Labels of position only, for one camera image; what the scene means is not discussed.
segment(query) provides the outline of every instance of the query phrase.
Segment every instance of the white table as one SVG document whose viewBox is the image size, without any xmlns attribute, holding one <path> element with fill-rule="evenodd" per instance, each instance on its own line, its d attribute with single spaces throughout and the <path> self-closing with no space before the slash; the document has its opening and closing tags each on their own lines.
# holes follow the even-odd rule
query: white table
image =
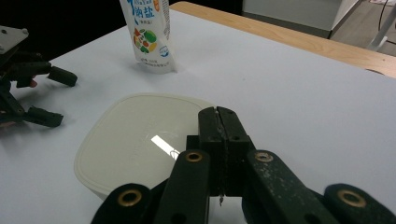
<svg viewBox="0 0 396 224">
<path fill-rule="evenodd" d="M 78 75 L 76 87 L 38 77 L 14 90 L 64 121 L 0 130 L 0 223 L 90 223 L 102 201 L 76 179 L 76 153 L 107 108 L 139 92 L 230 108 L 309 188 L 348 183 L 396 212 L 396 79 L 173 10 L 171 30 L 177 73 L 146 74 L 124 27 L 52 61 Z M 236 199 L 213 211 L 212 223 L 243 222 Z"/>
</svg>

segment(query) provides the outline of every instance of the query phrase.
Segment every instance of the plastic container lid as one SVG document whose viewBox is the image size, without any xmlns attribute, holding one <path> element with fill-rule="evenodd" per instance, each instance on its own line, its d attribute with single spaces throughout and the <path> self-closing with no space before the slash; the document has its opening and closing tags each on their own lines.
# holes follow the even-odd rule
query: plastic container lid
<svg viewBox="0 0 396 224">
<path fill-rule="evenodd" d="M 127 183 L 154 188 L 171 174 L 187 135 L 198 134 L 198 112 L 210 106 L 157 93 L 118 101 L 80 146 L 75 160 L 78 180 L 103 200 Z"/>
</svg>

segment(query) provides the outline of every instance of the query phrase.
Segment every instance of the screw hole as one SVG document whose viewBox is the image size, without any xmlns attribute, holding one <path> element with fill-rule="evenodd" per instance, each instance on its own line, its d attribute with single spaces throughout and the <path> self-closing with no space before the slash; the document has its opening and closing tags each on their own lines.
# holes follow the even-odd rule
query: screw hole
<svg viewBox="0 0 396 224">
<path fill-rule="evenodd" d="M 184 224 L 184 223 L 186 223 L 187 218 L 183 214 L 176 213 L 176 214 L 172 215 L 171 221 L 173 224 Z"/>
<path fill-rule="evenodd" d="M 365 207 L 367 202 L 358 193 L 351 190 L 341 189 L 337 193 L 338 198 L 344 203 L 353 207 Z"/>
<path fill-rule="evenodd" d="M 197 152 L 191 152 L 186 157 L 187 161 L 200 161 L 202 159 L 202 155 Z"/>
<path fill-rule="evenodd" d="M 265 162 L 272 161 L 274 159 L 273 156 L 271 156 L 266 152 L 257 152 L 255 158 L 258 161 L 265 161 Z"/>
<path fill-rule="evenodd" d="M 304 216 L 304 218 L 305 218 L 305 221 L 308 222 L 309 224 L 320 224 L 321 223 L 320 219 L 317 216 L 312 215 L 312 214 L 306 214 Z"/>
<path fill-rule="evenodd" d="M 119 204 L 124 207 L 134 206 L 142 199 L 142 193 L 137 189 L 125 190 L 119 196 Z"/>
</svg>

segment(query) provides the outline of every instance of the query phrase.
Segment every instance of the floor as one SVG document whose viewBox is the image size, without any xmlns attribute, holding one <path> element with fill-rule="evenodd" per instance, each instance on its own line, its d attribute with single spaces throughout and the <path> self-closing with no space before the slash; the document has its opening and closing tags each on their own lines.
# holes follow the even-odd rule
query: floor
<svg viewBox="0 0 396 224">
<path fill-rule="evenodd" d="M 353 11 L 341 27 L 334 33 L 332 40 L 348 45 L 366 48 L 378 32 L 378 22 L 383 5 L 362 0 L 361 4 Z M 385 7 L 383 23 L 392 7 Z M 396 27 L 390 26 L 387 37 L 389 41 L 396 42 Z M 396 56 L 396 45 L 385 43 L 378 52 Z"/>
</svg>

